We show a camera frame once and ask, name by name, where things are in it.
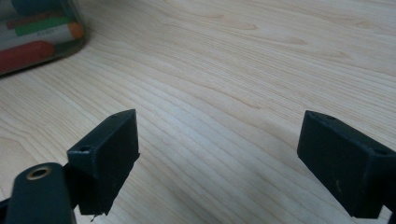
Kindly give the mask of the green marker pen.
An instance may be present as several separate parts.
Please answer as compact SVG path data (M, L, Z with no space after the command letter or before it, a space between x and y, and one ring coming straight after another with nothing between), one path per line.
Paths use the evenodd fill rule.
M35 21L32 23L17 26L14 31L16 36L29 35L31 33L46 30L59 25L67 24L72 20L67 17L52 17L42 21Z

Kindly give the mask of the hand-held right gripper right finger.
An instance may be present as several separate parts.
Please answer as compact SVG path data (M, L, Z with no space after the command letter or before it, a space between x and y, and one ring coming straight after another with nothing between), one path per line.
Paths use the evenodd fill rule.
M297 155L356 218L377 218L383 207L396 218L396 152L343 121L304 113Z

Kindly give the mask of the clear plastic storage box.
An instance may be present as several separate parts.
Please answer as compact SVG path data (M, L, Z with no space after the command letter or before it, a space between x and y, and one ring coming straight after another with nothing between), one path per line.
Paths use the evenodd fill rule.
M63 0L62 7L60 9L53 9L53 10L49 10L46 12L50 12L50 11L61 11L64 14L62 17L67 17L72 20L71 22L78 22L79 24L81 24L84 29L84 36L81 39L77 39L74 41L70 41L70 42L66 42L66 43L62 43L62 44L58 44L58 45L53 45L55 47L55 52L50 58L44 60L43 62L36 63L36 64L30 65L30 66L26 66L22 69L26 69L31 66L36 66L41 63L46 63L48 61L57 60L62 57L67 57L67 56L77 52L78 50L80 50L85 42L86 29L85 29L82 19L80 17L80 11L78 9L76 0ZM8 20L18 19L18 18L23 18L23 17L28 17L28 16L19 15L15 11L13 6L11 5L11 0L0 0L0 21L8 21ZM0 31L0 41L4 41L6 39L16 37L14 29ZM6 74L0 74L0 76L8 75L10 73L14 73L19 70L15 70L13 72L8 72Z

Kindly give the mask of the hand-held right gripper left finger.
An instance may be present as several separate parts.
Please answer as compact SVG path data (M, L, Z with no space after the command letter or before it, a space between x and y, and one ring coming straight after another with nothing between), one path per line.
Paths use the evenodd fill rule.
M136 112L107 117L67 151L71 204L83 215L108 214L138 158Z

